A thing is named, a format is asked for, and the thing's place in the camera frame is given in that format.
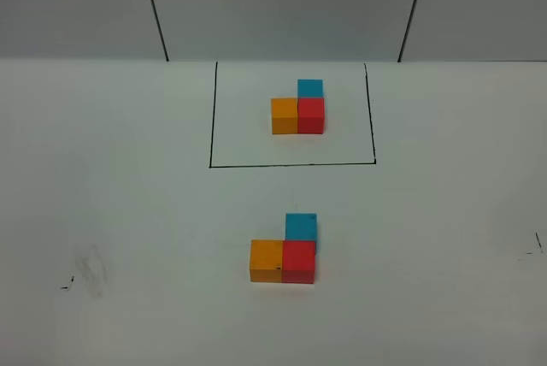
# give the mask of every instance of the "red block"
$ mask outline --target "red block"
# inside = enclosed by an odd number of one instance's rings
[[[325,98],[298,99],[298,133],[323,133]]]
[[[315,282],[315,242],[313,240],[284,240],[283,283]]]

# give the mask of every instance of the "blue block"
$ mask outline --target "blue block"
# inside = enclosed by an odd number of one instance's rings
[[[313,240],[317,242],[317,214],[287,214],[285,240]]]
[[[323,98],[323,80],[298,80],[299,98]]]

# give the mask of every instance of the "orange block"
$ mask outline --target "orange block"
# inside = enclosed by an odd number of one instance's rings
[[[298,133],[297,98],[272,98],[272,133]]]
[[[250,242],[250,281],[281,283],[283,241],[257,240]]]

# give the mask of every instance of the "block arrangement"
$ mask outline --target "block arrangement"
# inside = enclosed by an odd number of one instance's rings
[[[315,283],[317,214],[287,214],[285,240],[253,239],[252,282]]]
[[[272,98],[272,133],[325,131],[323,80],[298,80],[297,98]]]

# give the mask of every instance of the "cube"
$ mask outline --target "cube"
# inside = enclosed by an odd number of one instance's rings
[[[259,240],[250,242],[250,281],[276,282],[282,281],[283,241]]]
[[[298,133],[298,100],[272,99],[272,133]]]
[[[298,80],[299,98],[323,98],[323,80]]]
[[[317,242],[317,214],[287,214],[285,240],[313,240]]]
[[[315,242],[283,241],[283,283],[315,283]]]
[[[298,133],[317,133],[325,131],[325,99],[298,99]]]

